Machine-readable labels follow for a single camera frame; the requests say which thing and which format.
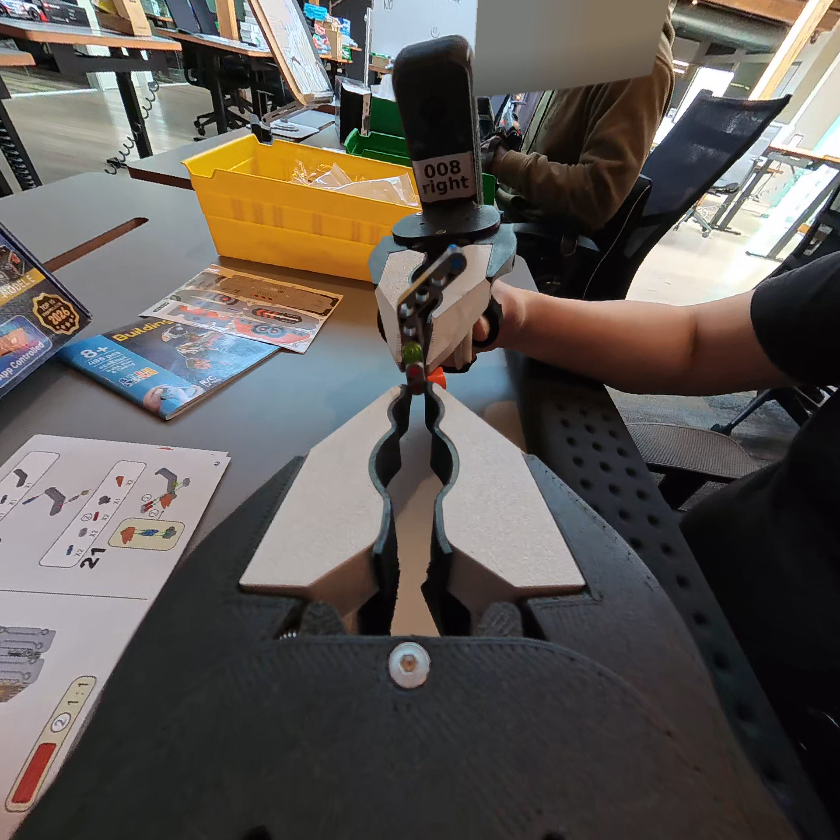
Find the yellow plastic bin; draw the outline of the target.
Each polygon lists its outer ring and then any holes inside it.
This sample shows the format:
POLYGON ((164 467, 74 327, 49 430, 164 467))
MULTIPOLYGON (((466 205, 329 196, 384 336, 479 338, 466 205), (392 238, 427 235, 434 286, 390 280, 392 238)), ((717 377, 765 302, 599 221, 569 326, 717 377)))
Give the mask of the yellow plastic bin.
POLYGON ((297 161, 337 164, 352 178, 409 174, 417 194, 408 166, 248 134, 184 161, 218 254, 371 281, 375 246, 419 207, 290 184, 297 161))

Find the black perforated panel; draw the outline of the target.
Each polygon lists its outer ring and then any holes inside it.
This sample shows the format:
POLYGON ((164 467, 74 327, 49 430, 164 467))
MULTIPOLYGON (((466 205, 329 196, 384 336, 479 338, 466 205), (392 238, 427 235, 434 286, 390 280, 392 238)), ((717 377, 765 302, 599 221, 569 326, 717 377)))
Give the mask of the black perforated panel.
POLYGON ((688 626, 728 727, 801 838, 838 838, 700 567, 602 383, 505 352, 527 451, 601 514, 688 626))

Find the orange grey sticker sheet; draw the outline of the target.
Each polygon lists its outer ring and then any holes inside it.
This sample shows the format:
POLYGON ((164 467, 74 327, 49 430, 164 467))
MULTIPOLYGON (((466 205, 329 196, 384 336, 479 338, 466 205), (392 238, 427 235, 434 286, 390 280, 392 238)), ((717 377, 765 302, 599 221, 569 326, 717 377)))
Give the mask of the orange grey sticker sheet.
POLYGON ((141 316, 304 354, 342 299, 339 293, 211 265, 141 316))

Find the person's right hand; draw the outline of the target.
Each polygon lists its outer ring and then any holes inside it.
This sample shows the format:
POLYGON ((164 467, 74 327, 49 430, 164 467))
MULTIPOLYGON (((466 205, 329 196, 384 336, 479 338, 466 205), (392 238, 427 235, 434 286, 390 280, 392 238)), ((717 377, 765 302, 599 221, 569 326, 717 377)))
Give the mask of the person's right hand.
POLYGON ((537 290, 515 287, 496 280, 490 301, 472 328, 472 350, 476 353, 502 348, 515 350, 529 320, 529 308, 541 302, 537 290))

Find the whiteboard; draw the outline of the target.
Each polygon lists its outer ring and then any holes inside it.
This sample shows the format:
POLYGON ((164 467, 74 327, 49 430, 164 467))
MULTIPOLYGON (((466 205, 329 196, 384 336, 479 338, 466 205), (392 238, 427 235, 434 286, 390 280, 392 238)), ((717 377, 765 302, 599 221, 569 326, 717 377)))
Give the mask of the whiteboard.
POLYGON ((406 46, 459 35, 476 45, 477 1, 373 1, 371 53, 396 58, 406 46))

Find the black box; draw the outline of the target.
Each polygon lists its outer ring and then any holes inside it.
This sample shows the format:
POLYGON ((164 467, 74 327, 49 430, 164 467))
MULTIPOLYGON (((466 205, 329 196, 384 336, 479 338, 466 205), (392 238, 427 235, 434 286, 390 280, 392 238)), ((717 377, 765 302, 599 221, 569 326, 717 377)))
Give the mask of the black box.
POLYGON ((360 80, 336 76, 334 83, 335 127, 342 145, 353 131, 371 133, 371 87, 360 80))

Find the blue robot kit box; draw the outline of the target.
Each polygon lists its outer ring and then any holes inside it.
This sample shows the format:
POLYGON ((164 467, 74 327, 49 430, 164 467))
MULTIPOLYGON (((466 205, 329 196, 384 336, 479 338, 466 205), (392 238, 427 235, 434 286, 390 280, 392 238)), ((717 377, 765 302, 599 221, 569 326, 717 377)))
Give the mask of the blue robot kit box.
POLYGON ((1 226, 1 395, 86 328, 91 313, 1 226))

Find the open white instruction booklet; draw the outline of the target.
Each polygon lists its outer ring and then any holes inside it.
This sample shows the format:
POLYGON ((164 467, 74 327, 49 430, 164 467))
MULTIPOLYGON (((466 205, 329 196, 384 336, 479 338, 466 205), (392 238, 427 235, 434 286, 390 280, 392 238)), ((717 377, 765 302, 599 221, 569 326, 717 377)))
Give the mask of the open white instruction booklet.
POLYGON ((39 434, 2 466, 2 838, 75 746, 229 463, 39 434))

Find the grey angled toy beam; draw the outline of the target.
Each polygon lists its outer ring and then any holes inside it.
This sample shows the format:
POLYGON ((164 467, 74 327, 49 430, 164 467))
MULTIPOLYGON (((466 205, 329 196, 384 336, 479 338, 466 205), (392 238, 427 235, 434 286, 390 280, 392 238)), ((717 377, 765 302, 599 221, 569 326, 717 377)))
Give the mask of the grey angled toy beam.
POLYGON ((465 251, 448 246, 434 261, 425 261, 396 306, 397 338, 400 340, 398 362, 413 396, 425 393, 431 371, 430 345, 432 316, 443 300, 444 291, 467 266, 465 251))

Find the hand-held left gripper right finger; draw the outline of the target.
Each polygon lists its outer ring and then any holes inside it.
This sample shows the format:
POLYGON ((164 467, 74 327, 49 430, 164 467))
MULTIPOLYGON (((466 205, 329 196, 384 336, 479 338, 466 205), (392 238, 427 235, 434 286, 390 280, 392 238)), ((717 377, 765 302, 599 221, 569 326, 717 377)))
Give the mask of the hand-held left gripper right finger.
POLYGON ((440 385, 425 395, 434 503, 425 600, 442 635, 468 635, 487 608, 578 595, 585 578, 532 466, 539 461, 440 385))

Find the clear plastic parts bags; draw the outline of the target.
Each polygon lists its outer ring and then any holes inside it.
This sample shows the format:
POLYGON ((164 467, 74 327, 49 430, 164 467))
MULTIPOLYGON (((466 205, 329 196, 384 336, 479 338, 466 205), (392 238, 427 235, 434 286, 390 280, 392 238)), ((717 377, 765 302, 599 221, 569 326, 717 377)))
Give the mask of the clear plastic parts bags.
POLYGON ((289 183, 385 203, 419 207, 415 185, 409 174, 374 179, 352 178, 337 164, 319 164, 311 168, 305 166, 302 161, 297 161, 289 183))

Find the green plastic bin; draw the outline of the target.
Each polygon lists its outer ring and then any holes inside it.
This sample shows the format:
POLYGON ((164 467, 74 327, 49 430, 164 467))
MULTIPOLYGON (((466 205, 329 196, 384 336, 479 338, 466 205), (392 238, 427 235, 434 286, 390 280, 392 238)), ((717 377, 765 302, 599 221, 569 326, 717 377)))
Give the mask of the green plastic bin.
POLYGON ((347 154, 389 164, 410 166, 400 114, 395 101, 371 97, 369 132, 353 129, 343 141, 347 154))

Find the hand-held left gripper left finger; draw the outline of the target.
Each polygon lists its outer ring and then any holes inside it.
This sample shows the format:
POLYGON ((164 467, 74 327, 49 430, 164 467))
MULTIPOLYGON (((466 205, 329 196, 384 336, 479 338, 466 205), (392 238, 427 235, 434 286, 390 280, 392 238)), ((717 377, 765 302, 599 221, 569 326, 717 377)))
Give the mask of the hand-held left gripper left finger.
POLYGON ((239 586, 325 602, 357 632, 388 635, 400 579, 389 485, 402 467, 403 387, 310 449, 239 586))

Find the grey desk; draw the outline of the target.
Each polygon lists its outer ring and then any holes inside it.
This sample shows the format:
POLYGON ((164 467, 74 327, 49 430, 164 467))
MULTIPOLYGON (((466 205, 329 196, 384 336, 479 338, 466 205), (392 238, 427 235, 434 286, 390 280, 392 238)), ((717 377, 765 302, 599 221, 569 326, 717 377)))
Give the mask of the grey desk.
MULTIPOLYGON (((119 326, 147 304, 195 275, 217 257, 193 192, 127 178, 77 175, 2 200, 2 223, 36 257, 58 269, 59 278, 92 311, 88 332, 119 326)), ((161 421, 69 367, 48 361, 10 395, 2 397, 2 460, 37 434, 211 449, 229 453, 231 464, 216 490, 191 549, 253 492, 279 488, 273 475, 395 383, 375 332, 375 303, 369 284, 303 275, 299 283, 344 295, 313 349, 304 355, 281 351, 220 395, 172 422, 161 421)), ((209 625, 166 638, 153 656, 155 672, 144 696, 196 699, 188 676, 218 671, 230 680, 221 698, 205 698, 199 718, 220 717, 211 736, 244 734, 246 712, 259 700, 263 710, 282 711, 281 700, 300 688, 299 670, 279 672, 279 654, 303 650, 282 642, 279 607, 257 598, 263 621, 224 636, 209 625)))

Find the blue cover instruction booklet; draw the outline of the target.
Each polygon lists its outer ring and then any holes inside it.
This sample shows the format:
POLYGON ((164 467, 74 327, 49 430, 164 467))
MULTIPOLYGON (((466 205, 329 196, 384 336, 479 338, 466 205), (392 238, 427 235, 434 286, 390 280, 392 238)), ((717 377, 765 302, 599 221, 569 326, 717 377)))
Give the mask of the blue cover instruction booklet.
POLYGON ((79 339, 58 359, 168 421, 278 351, 233 334, 144 318, 79 339))

